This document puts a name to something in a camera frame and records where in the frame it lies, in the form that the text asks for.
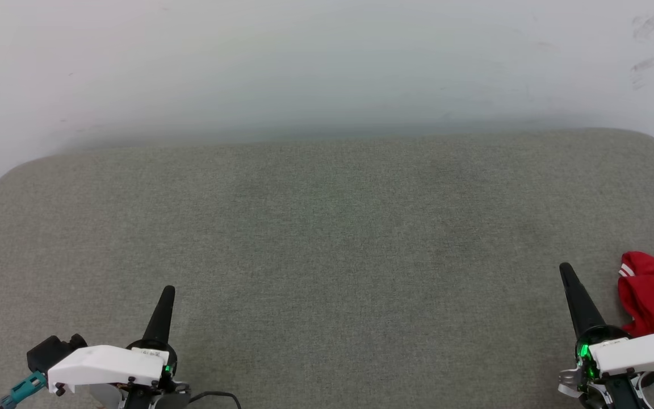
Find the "teal cable connector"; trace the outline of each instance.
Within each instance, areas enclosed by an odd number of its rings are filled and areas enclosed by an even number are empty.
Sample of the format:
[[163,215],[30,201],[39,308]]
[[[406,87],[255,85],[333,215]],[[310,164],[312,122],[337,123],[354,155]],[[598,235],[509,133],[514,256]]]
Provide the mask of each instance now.
[[33,372],[24,381],[11,388],[11,393],[0,399],[0,409],[14,409],[16,404],[29,398],[39,389],[47,386],[47,379],[41,372]]

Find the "white stripe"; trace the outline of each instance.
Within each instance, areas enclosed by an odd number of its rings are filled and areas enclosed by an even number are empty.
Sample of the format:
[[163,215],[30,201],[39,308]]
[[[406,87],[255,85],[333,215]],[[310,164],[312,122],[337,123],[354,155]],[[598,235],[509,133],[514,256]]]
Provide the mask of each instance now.
[[633,272],[632,269],[624,262],[620,268],[626,271],[630,277],[635,277],[635,272]]

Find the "black cable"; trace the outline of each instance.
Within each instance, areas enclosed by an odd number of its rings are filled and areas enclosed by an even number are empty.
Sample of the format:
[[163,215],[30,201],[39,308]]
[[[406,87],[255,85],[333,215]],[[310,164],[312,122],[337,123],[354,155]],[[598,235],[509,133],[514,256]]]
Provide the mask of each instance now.
[[241,409],[241,403],[238,402],[238,399],[236,399],[236,395],[230,394],[230,393],[219,393],[218,391],[205,391],[204,393],[197,394],[193,398],[190,399],[188,402],[189,404],[197,401],[200,398],[203,398],[204,396],[228,396],[231,399],[234,399],[234,402],[236,403],[236,407],[238,409]]

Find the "white backdrop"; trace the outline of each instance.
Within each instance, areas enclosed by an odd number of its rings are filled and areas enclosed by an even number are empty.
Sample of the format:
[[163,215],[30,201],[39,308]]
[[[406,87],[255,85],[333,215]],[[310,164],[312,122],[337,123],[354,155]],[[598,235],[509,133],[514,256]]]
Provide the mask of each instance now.
[[0,176],[113,145],[620,127],[651,0],[0,0]]

